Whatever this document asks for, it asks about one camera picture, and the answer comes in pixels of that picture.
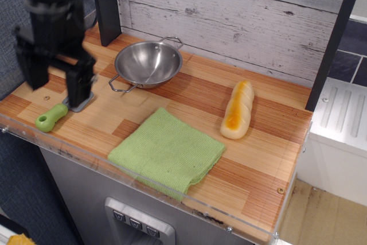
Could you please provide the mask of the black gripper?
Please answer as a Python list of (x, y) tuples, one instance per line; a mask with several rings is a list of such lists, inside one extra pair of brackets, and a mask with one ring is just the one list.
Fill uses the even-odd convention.
[(30, 26), (15, 28), (18, 63), (33, 90), (49, 81), (48, 67), (66, 73), (69, 106), (76, 108), (91, 96), (95, 59), (82, 46), (85, 34), (81, 3), (30, 8)]

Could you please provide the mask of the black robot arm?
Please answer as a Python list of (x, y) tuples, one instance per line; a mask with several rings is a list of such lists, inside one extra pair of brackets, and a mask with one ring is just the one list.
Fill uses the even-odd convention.
[(49, 81), (49, 67), (65, 72), (69, 105), (91, 93), (96, 60), (83, 48), (83, 0), (25, 0), (31, 26), (15, 29), (15, 53), (26, 82), (36, 90)]

